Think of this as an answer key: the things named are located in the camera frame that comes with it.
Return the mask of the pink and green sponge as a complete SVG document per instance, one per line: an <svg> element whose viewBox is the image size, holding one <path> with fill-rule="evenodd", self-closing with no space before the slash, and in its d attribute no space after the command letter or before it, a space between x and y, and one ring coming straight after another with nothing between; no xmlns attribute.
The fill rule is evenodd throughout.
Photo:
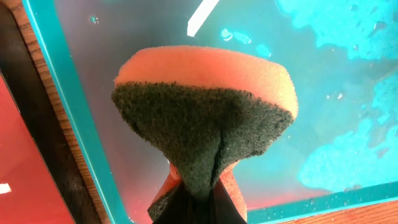
<svg viewBox="0 0 398 224"><path fill-rule="evenodd" d="M219 180L247 221L233 168L263 155L296 119L299 106L288 71L231 50L151 47L136 52L114 84L111 98L122 119L170 164L147 210L152 222L184 183L193 197L193 223L215 223L213 189Z"/></svg>

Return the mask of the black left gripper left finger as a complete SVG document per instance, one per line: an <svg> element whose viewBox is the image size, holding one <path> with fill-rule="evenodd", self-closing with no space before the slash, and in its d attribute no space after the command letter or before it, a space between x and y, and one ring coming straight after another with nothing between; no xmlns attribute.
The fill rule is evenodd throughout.
<svg viewBox="0 0 398 224"><path fill-rule="evenodd" d="M192 224L193 223L193 197L180 183L171 196L164 211L153 224Z"/></svg>

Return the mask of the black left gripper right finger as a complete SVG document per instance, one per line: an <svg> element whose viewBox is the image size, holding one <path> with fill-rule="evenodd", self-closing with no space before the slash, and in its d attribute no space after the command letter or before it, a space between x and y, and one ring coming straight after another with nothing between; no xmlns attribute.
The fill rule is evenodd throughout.
<svg viewBox="0 0 398 224"><path fill-rule="evenodd" d="M239 214L221 180L213 189L216 224L247 224Z"/></svg>

